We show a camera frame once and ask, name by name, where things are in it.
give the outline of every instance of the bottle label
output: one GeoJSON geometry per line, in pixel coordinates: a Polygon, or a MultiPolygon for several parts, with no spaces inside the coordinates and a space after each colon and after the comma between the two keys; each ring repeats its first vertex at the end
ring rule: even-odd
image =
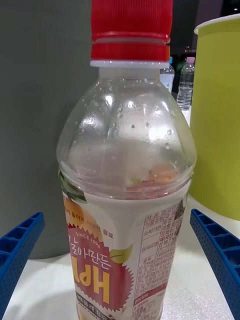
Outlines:
{"type": "Polygon", "coordinates": [[[79,319],[159,319],[184,200],[114,200],[61,183],[79,319]]]}

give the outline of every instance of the nutrition facts label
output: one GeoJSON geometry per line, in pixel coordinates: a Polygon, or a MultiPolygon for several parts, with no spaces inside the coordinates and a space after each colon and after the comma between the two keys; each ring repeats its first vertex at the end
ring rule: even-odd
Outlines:
{"type": "Polygon", "coordinates": [[[183,219],[183,201],[145,218],[134,295],[133,320],[157,319],[183,219]]]}

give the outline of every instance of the plastic bottle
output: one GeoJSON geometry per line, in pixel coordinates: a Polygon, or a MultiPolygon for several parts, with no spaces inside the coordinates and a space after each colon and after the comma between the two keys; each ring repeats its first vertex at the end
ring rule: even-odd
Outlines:
{"type": "Polygon", "coordinates": [[[196,162],[188,124],[160,82],[172,9],[171,0],[92,0],[99,79],[57,146],[80,320],[162,313],[196,162]]]}
{"type": "Polygon", "coordinates": [[[160,81],[167,90],[172,93],[175,71],[172,67],[173,57],[170,57],[169,67],[160,69],[160,81]]]}
{"type": "Polygon", "coordinates": [[[186,58],[186,64],[181,70],[176,102],[182,110],[188,110],[192,104],[195,69],[194,62],[194,56],[188,56],[186,58]]]}

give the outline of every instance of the yellow-green paper cup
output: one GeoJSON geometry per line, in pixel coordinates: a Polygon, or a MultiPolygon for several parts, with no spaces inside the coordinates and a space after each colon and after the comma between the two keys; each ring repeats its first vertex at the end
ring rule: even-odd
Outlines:
{"type": "Polygon", "coordinates": [[[240,14],[198,34],[190,127],[197,151],[190,194],[240,221],[240,14]]]}

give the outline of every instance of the red bottle cap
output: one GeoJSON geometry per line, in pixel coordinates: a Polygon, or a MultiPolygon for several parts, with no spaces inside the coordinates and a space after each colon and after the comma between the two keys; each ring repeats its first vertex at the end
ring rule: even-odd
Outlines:
{"type": "Polygon", "coordinates": [[[173,0],[92,0],[92,60],[168,62],[173,0]]]}

